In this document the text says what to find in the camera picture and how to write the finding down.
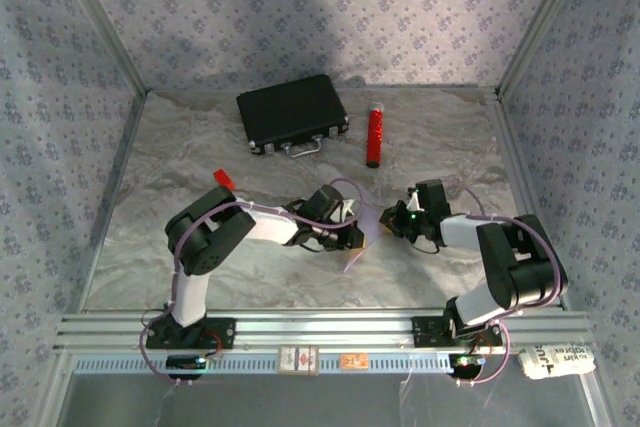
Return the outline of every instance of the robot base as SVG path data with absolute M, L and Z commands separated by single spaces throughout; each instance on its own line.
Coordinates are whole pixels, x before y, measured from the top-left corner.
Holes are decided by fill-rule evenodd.
M 411 319 L 413 346 L 422 347 L 501 347 L 500 330 L 479 328 L 469 336 L 452 337 L 449 321 L 445 317 L 413 317 Z
M 232 318 L 207 318 L 182 327 L 169 315 L 151 325 L 152 335 L 147 336 L 149 350 L 222 350 L 232 349 L 236 332 L 236 320 Z

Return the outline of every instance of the blue floral wallpaper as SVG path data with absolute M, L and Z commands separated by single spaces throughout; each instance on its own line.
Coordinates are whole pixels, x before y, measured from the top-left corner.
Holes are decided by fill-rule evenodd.
M 640 0 L 567 0 L 506 106 L 620 422 L 640 425 Z
M 0 425 L 30 425 L 132 93 L 78 0 L 0 0 Z
M 102 0 L 152 90 L 496 85 L 540 0 Z

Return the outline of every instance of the metal frame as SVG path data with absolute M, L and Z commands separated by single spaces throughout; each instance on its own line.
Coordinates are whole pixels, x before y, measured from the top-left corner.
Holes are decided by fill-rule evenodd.
M 73 354 L 135 352 L 142 330 L 142 314 L 140 311 L 65 316 L 58 329 L 54 351 Z M 325 353 L 464 353 L 462 347 L 414 349 L 411 318 L 439 315 L 442 315 L 440 309 L 208 312 L 209 317 L 233 317 L 237 320 L 234 353 L 274 353 L 282 345 L 312 345 Z M 518 348 L 540 343 L 593 342 L 589 319 L 584 312 L 549 307 L 524 312 L 505 319 L 504 323 L 511 334 L 512 345 Z M 493 349 L 496 355 L 503 352 L 503 348 Z
M 538 50 L 564 1 L 541 0 L 538 4 L 538 9 L 498 84 L 498 97 L 501 101 L 506 101 L 513 93 L 513 89 Z
M 85 281 L 84 289 L 82 290 L 82 295 L 80 296 L 80 301 L 78 303 L 80 312 L 85 311 L 84 306 L 87 303 L 89 293 L 91 292 L 91 284 L 93 282 L 93 276 L 98 266 L 98 258 L 100 257 L 100 252 L 102 252 L 104 240 L 107 237 L 107 231 L 109 230 L 109 224 L 111 222 L 113 210 L 116 208 L 116 198 L 118 196 L 118 191 L 120 190 L 120 185 L 122 184 L 122 179 L 124 178 L 124 172 L 127 167 L 127 162 L 129 161 L 129 155 L 131 154 L 131 150 L 133 149 L 133 143 L 138 132 L 138 126 L 140 125 L 140 119 L 142 118 L 142 113 L 144 112 L 146 101 L 147 94 L 144 94 L 142 97 L 135 97 L 133 99 L 129 117 L 127 118 L 127 122 L 124 126 L 124 132 L 121 137 L 120 145 L 118 145 L 118 150 L 116 151 L 116 160 L 114 161 L 114 164 L 118 161 L 118 159 L 121 159 L 120 165 L 118 166 L 118 169 L 115 169 L 115 178 L 109 179 L 109 184 L 105 188 L 105 191 L 111 192 L 111 196 L 108 199 L 107 209 L 104 213 L 104 216 L 98 220 L 98 223 L 100 224 L 100 230 L 98 232 L 96 249 L 93 252 L 93 257 L 91 258 L 91 265 L 89 267 L 87 280 Z
M 58 355 L 53 365 L 54 369 L 50 373 L 47 389 L 43 389 L 44 398 L 37 404 L 40 409 L 34 423 L 35 427 L 51 427 L 58 424 L 69 381 L 76 365 L 76 356 L 63 352 Z
M 149 358 L 159 371 L 170 372 L 165 368 L 166 355 L 150 354 Z M 351 370 L 341 369 L 340 354 L 338 353 L 319 352 L 317 360 L 318 374 L 450 374 L 453 372 L 449 354 L 373 353 L 368 355 L 369 367 L 367 369 Z M 199 375 L 278 374 L 279 363 L 279 354 L 275 352 L 266 354 L 225 352 L 207 359 L 204 369 L 183 369 L 180 373 Z M 151 373 L 144 360 L 136 354 L 79 355 L 75 365 L 75 373 L 82 375 Z M 312 371 L 306 375 L 315 375 L 315 373 Z
M 544 213 L 535 196 L 529 169 L 524 164 L 524 154 L 515 138 L 515 127 L 497 96 L 495 100 L 489 102 L 488 113 L 496 133 L 498 147 L 502 153 L 518 212 L 535 214 L 540 219 L 545 230 L 548 230 Z M 562 307 L 567 311 L 571 311 L 569 297 L 563 295 L 560 300 Z M 580 382 L 582 383 L 582 389 L 584 390 L 594 424 L 597 426 L 614 425 L 611 401 L 603 388 L 605 379 L 601 369 L 596 369 L 587 375 L 581 375 Z
M 131 89 L 136 92 L 138 97 L 144 97 L 147 93 L 144 81 L 100 0 L 80 0 L 80 2 Z

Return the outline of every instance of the label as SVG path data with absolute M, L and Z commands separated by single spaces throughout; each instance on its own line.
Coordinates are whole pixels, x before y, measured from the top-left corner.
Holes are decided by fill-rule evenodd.
M 317 347 L 280 347 L 278 372 L 281 374 L 316 375 L 318 365 Z
M 532 379 L 584 374 L 595 369 L 593 351 L 583 344 L 535 345 L 518 356 Z
M 369 356 L 367 354 L 342 354 L 340 368 L 342 370 L 366 370 L 369 368 Z

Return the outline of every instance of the purple cable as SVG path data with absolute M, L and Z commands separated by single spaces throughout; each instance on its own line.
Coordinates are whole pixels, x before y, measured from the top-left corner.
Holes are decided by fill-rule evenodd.
M 467 381 L 467 383 L 469 383 L 469 384 L 484 384 L 485 382 L 492 381 L 493 379 L 495 379 L 496 377 L 498 377 L 502 373 L 502 371 L 507 366 L 507 363 L 509 362 L 509 355 L 511 354 L 511 337 L 509 336 L 509 330 L 507 330 L 507 326 L 506 325 L 504 325 L 503 323 L 501 323 L 499 321 L 493 322 L 493 325 L 497 325 L 497 326 L 500 327 L 500 329 L 502 329 L 502 332 L 504 333 L 504 338 L 505 338 L 505 341 L 506 341 L 505 345 L 504 345 L 504 357 L 502 357 L 502 362 L 500 362 L 500 365 L 498 366 L 498 368 L 496 369 L 496 371 L 494 373 L 492 373 L 491 375 L 488 375 L 484 379 L 469 380 L 469 381 Z
M 358 196 L 360 197 L 358 210 L 356 211 L 356 213 L 338 224 L 322 224 L 320 222 L 315 222 L 313 220 L 305 219 L 304 217 L 300 217 L 298 215 L 285 211 L 282 207 L 267 207 L 266 205 L 254 204 L 253 202 L 236 201 L 236 202 L 228 202 L 226 204 L 222 204 L 211 209 L 209 212 L 204 214 L 202 217 L 197 219 L 193 224 L 189 226 L 189 228 L 184 232 L 184 234 L 182 234 L 182 237 L 180 237 L 180 240 L 178 240 L 178 243 L 176 244 L 176 248 L 173 254 L 173 279 L 171 281 L 171 298 L 169 301 L 169 308 L 165 310 L 162 314 L 157 315 L 156 317 L 153 317 L 151 320 L 149 320 L 149 322 L 147 322 L 147 325 L 144 327 L 144 329 L 142 329 L 142 332 L 140 332 L 140 338 L 139 338 L 140 353 L 142 354 L 142 358 L 147 364 L 147 367 L 149 367 L 149 369 L 154 374 L 156 374 L 161 379 L 168 381 L 172 384 L 176 384 L 176 385 L 180 384 L 179 380 L 172 379 L 168 374 L 165 374 L 164 372 L 160 372 L 153 365 L 153 363 L 151 362 L 151 359 L 147 354 L 147 349 L 144 345 L 144 338 L 146 335 L 149 334 L 151 330 L 151 325 L 153 325 L 154 322 L 157 322 L 161 319 L 168 317 L 169 315 L 171 315 L 171 312 L 173 312 L 173 308 L 174 308 L 176 296 L 177 296 L 178 274 L 180 272 L 180 269 L 182 268 L 182 265 L 180 263 L 180 254 L 182 252 L 184 244 L 187 242 L 187 239 L 189 239 L 191 234 L 193 234 L 193 232 L 195 232 L 195 230 L 198 227 L 200 227 L 206 220 L 210 219 L 214 215 L 219 214 L 223 210 L 226 210 L 230 207 L 242 207 L 249 210 L 257 210 L 258 212 L 264 212 L 266 214 L 280 215 L 282 217 L 286 217 L 291 220 L 296 220 L 298 222 L 303 222 L 305 224 L 318 227 L 321 229 L 333 230 L 333 229 L 340 229 L 342 227 L 346 227 L 347 225 L 351 225 L 351 223 L 360 216 L 362 206 L 364 205 L 364 195 L 360 186 L 348 179 L 344 179 L 344 178 L 334 179 L 330 182 L 330 185 L 333 185 L 338 182 L 344 182 L 355 187 L 356 190 L 358 191 Z
M 473 198 L 473 200 L 476 201 L 476 204 L 478 204 L 478 208 L 480 209 L 480 214 L 484 215 L 484 205 L 482 205 L 482 201 L 480 200 L 480 197 L 478 197 L 478 195 L 471 190 L 469 187 L 465 187 L 464 190 Z

